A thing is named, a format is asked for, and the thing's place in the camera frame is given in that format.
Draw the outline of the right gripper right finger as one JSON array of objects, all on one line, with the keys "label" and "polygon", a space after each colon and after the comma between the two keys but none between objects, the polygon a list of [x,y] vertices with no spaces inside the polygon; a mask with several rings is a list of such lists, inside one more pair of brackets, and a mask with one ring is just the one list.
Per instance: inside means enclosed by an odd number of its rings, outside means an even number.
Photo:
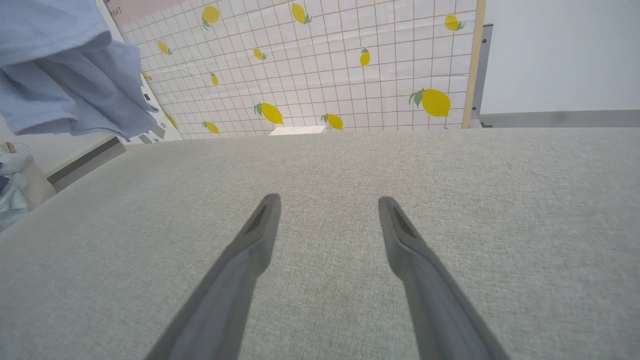
[{"label": "right gripper right finger", "polygon": [[387,261],[402,282],[422,360],[507,360],[508,354],[399,203],[378,200]]}]

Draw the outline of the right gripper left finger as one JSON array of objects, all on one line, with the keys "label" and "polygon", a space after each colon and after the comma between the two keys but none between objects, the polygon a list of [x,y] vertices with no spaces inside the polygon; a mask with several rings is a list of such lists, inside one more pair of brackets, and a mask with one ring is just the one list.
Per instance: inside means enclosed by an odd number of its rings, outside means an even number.
[{"label": "right gripper left finger", "polygon": [[281,196],[266,194],[151,348],[149,360],[235,360],[258,278],[269,267]]}]

